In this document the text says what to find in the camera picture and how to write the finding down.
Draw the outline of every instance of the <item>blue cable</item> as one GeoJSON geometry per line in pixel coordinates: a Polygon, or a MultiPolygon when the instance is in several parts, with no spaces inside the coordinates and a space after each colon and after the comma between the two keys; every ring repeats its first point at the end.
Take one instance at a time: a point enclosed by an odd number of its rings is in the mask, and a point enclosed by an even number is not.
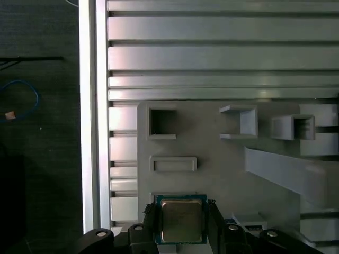
{"type": "Polygon", "coordinates": [[[15,121],[15,120],[24,119],[24,118],[28,117],[30,114],[32,114],[38,108],[39,101],[40,101],[40,96],[38,94],[38,91],[35,89],[34,86],[32,86],[27,81],[24,81],[24,80],[13,80],[13,81],[7,83],[6,85],[4,85],[3,87],[1,87],[0,88],[0,93],[3,92],[4,90],[6,90],[9,86],[11,86],[13,84],[17,84],[17,83],[28,85],[31,88],[31,90],[35,93],[35,96],[36,96],[35,105],[30,110],[27,110],[25,113],[23,113],[21,115],[18,115],[18,116],[15,116],[15,119],[11,119],[11,120],[2,119],[2,120],[0,120],[0,123],[6,123],[6,122],[11,122],[11,121],[15,121]]]}

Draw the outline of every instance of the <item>metal screw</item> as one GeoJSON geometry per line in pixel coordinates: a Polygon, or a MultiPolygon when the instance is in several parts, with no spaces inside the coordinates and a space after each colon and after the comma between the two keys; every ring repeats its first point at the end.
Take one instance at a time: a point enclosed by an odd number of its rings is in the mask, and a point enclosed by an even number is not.
{"type": "Polygon", "coordinates": [[[231,229],[232,231],[238,230],[238,227],[235,225],[231,225],[228,228],[231,229]]]}
{"type": "Polygon", "coordinates": [[[106,235],[106,232],[99,232],[96,234],[98,237],[104,237],[106,235]]]}
{"type": "Polygon", "coordinates": [[[274,231],[269,231],[269,232],[267,232],[267,235],[268,235],[269,237],[277,237],[277,236],[278,236],[278,234],[275,233],[274,231]]]}

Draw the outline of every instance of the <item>horizontal slat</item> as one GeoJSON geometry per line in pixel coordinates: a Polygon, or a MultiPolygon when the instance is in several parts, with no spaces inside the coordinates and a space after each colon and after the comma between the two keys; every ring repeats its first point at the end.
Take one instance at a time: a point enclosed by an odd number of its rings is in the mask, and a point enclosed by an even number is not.
{"type": "Polygon", "coordinates": [[[113,197],[111,198],[112,221],[137,221],[138,198],[137,197],[113,197]]]}
{"type": "Polygon", "coordinates": [[[300,113],[314,115],[316,127],[338,126],[338,105],[301,104],[300,113]]]}
{"type": "Polygon", "coordinates": [[[137,191],[137,179],[112,179],[111,191],[113,192],[128,192],[137,191]]]}
{"type": "Polygon", "coordinates": [[[136,137],[110,138],[111,161],[135,161],[137,160],[136,137]]]}
{"type": "Polygon", "coordinates": [[[301,214],[326,214],[326,213],[335,213],[339,212],[339,209],[324,209],[317,207],[314,204],[311,204],[310,202],[306,201],[305,199],[300,200],[300,213],[301,214]]]}
{"type": "Polygon", "coordinates": [[[300,232],[311,241],[339,240],[339,219],[301,220],[300,232]]]}
{"type": "Polygon", "coordinates": [[[321,87],[338,86],[339,75],[163,75],[109,77],[110,88],[321,87]]]}
{"type": "Polygon", "coordinates": [[[302,156],[338,155],[338,133],[316,133],[315,140],[300,140],[300,154],[302,156]]]}
{"type": "Polygon", "coordinates": [[[110,70],[339,69],[334,46],[110,47],[110,70]]]}
{"type": "Polygon", "coordinates": [[[110,169],[111,178],[137,178],[137,167],[112,167],[110,169]]]}
{"type": "Polygon", "coordinates": [[[332,88],[163,88],[110,90],[111,101],[159,99],[265,99],[265,98],[335,98],[332,88]]]}
{"type": "Polygon", "coordinates": [[[308,1],[108,1],[109,11],[182,11],[182,12],[269,12],[269,13],[337,13],[339,3],[308,1]]]}
{"type": "Polygon", "coordinates": [[[108,114],[111,131],[137,129],[136,107],[110,107],[108,114]]]}
{"type": "Polygon", "coordinates": [[[336,41],[339,19],[110,17],[109,40],[336,41]]]}

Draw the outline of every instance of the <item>gray carpet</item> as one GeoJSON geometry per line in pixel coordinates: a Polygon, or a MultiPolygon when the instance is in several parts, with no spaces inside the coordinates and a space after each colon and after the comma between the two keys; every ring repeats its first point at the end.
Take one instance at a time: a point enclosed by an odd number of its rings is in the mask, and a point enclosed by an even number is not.
{"type": "MultiPolygon", "coordinates": [[[[65,57],[0,71],[0,86],[24,79],[41,96],[27,119],[0,123],[0,144],[24,156],[31,251],[53,253],[82,234],[78,9],[63,0],[1,0],[0,24],[0,57],[65,57]]],[[[0,117],[34,100],[29,88],[11,86],[0,93],[0,117]]]]}

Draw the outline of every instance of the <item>square hole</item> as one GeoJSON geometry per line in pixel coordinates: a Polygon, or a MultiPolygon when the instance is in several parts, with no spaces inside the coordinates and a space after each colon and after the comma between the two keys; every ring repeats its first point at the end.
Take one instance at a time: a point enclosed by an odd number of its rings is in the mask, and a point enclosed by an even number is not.
{"type": "Polygon", "coordinates": [[[167,109],[149,110],[149,136],[175,139],[174,130],[177,122],[177,111],[167,109]]]}
{"type": "Polygon", "coordinates": [[[228,105],[219,109],[219,113],[232,115],[238,122],[236,132],[221,134],[221,139],[255,139],[258,136],[257,108],[255,105],[228,105]]]}
{"type": "Polygon", "coordinates": [[[293,135],[294,139],[313,140],[315,136],[314,117],[294,118],[293,135]]]}

